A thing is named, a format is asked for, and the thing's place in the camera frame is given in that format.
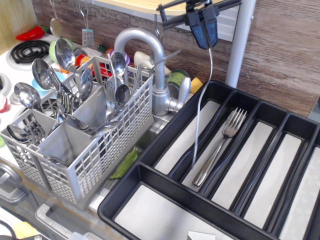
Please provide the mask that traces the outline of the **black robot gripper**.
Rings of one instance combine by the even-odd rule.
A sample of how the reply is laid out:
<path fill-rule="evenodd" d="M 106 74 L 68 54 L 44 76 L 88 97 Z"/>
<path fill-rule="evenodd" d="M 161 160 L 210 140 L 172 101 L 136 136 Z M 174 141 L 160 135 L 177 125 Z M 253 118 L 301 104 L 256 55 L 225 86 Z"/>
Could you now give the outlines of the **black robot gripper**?
<path fill-rule="evenodd" d="M 165 10 L 185 4 L 184 13 L 168 19 Z M 213 48 L 218 41 L 217 16 L 224 11 L 242 4 L 241 0 L 222 0 L 213 3 L 212 0 L 174 0 L 159 4 L 157 11 L 162 19 L 163 27 L 186 25 L 201 49 Z"/>

